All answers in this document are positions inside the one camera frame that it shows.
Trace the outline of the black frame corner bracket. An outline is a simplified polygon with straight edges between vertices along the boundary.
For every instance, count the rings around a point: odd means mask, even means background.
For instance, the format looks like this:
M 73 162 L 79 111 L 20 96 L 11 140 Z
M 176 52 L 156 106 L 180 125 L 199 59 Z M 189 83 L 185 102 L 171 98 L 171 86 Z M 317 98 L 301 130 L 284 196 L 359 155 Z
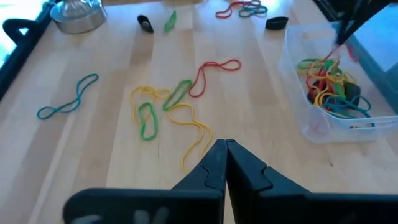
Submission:
M 6 19 L 2 24 L 2 29 L 18 45 L 37 34 L 39 23 L 30 19 Z

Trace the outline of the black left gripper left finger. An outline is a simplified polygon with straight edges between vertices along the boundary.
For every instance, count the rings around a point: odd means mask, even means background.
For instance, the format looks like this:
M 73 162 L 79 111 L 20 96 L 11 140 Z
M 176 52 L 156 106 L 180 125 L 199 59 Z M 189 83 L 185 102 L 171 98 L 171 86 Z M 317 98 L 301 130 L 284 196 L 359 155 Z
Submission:
M 228 147 L 219 139 L 169 190 L 89 188 L 64 204 L 65 224 L 221 224 Z

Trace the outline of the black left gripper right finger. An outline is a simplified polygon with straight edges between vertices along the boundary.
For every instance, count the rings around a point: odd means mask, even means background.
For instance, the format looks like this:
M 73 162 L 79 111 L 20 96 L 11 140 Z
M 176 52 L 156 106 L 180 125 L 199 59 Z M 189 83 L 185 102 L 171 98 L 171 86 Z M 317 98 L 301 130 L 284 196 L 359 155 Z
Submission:
M 398 224 L 398 195 L 311 192 L 235 140 L 226 143 L 236 224 Z

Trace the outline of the thin yellow rubber band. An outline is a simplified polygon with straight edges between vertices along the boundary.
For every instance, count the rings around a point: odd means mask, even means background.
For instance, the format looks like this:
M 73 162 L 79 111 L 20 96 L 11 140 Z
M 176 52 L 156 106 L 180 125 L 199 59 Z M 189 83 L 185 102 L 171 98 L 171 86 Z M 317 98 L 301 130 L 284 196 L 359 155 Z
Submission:
M 136 103 L 134 101 L 134 94 L 139 93 L 141 95 L 151 95 L 152 100 L 151 105 L 154 106 L 159 99 L 166 99 L 171 95 L 171 91 L 166 88 L 156 89 L 152 86 L 138 86 L 129 95 L 129 100 L 131 103 L 131 118 L 134 123 L 142 124 L 140 118 L 136 118 L 136 113 L 138 112 Z
M 191 119 L 189 121 L 182 121 L 182 120 L 178 120 L 172 117 L 172 112 L 179 109 L 179 108 L 188 108 L 191 112 Z M 185 163 L 187 160 L 187 157 L 190 155 L 190 153 L 192 152 L 193 148 L 198 146 L 202 140 L 204 139 L 205 136 L 205 130 L 208 131 L 209 133 L 209 139 L 207 140 L 207 142 L 205 143 L 205 145 L 203 146 L 202 150 L 200 151 L 200 156 L 202 158 L 204 158 L 205 156 L 205 152 L 206 150 L 209 148 L 212 140 L 213 140 L 213 130 L 206 125 L 205 123 L 199 122 L 197 120 L 196 114 L 195 114 L 195 109 L 193 107 L 193 105 L 189 104 L 189 103 L 177 103 L 173 106 L 171 106 L 167 112 L 167 117 L 171 120 L 171 122 L 177 124 L 177 125 L 186 125 L 186 126 L 195 126 L 196 128 L 198 128 L 200 130 L 200 135 L 199 138 L 194 141 L 190 147 L 183 153 L 181 160 L 180 160 L 180 168 L 184 173 L 188 173 L 190 170 L 186 167 Z
M 346 73 L 344 71 L 342 71 L 342 72 L 343 72 L 343 76 L 345 77 L 344 82 L 350 82 L 350 83 L 354 83 L 354 84 L 356 83 L 355 79 L 349 73 Z M 338 96 L 338 95 L 332 95 L 330 93 L 321 92 L 319 95 L 317 95 L 315 97 L 314 105 L 321 106 L 326 101 L 326 98 L 328 96 Z

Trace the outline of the wide green rubber band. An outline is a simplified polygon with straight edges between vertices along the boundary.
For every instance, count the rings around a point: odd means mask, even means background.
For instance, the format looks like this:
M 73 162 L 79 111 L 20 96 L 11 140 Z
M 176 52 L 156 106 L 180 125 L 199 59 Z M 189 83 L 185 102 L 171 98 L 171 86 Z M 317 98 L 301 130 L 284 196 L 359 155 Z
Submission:
M 168 111 L 171 109 L 172 106 L 176 105 L 179 103 L 184 96 L 188 93 L 190 87 L 192 86 L 192 80 L 191 79 L 186 79 L 182 80 L 178 83 L 177 87 L 174 89 L 174 91 L 171 92 L 171 94 L 167 97 L 167 99 L 164 101 L 162 105 L 162 109 L 164 111 Z

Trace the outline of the clear plastic bin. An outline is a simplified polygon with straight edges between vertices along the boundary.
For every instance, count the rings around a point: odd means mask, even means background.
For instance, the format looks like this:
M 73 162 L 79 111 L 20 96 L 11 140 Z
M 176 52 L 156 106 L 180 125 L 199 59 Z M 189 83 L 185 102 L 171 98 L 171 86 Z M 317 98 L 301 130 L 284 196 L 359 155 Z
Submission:
M 334 46 L 337 23 L 290 26 L 285 32 L 280 70 L 292 110 L 302 134 L 314 143 L 372 141 L 398 133 L 398 113 L 373 84 L 364 69 L 353 62 L 343 47 L 339 68 L 349 73 L 361 88 L 361 96 L 372 105 L 370 118 L 342 119 L 324 107 L 307 99 L 306 76 L 297 73 L 297 65 L 304 59 L 323 59 Z

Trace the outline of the white shade table lamp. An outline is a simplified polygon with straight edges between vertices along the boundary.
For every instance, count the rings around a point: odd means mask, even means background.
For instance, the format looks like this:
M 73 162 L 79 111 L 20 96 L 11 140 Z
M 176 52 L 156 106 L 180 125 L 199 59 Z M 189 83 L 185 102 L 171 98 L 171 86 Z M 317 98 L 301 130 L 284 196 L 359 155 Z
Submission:
M 98 28 L 106 20 L 101 0 L 61 0 L 50 17 L 64 34 L 81 34 Z

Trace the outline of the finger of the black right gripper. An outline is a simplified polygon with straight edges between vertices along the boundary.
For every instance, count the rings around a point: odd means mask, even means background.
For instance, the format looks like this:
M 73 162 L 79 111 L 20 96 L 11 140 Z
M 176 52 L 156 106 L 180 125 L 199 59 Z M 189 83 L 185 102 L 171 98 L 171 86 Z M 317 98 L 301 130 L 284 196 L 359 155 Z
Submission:
M 337 32 L 337 43 L 345 43 L 368 19 L 370 0 L 351 0 L 347 5 Z
M 345 6 L 345 41 L 392 0 L 350 0 Z

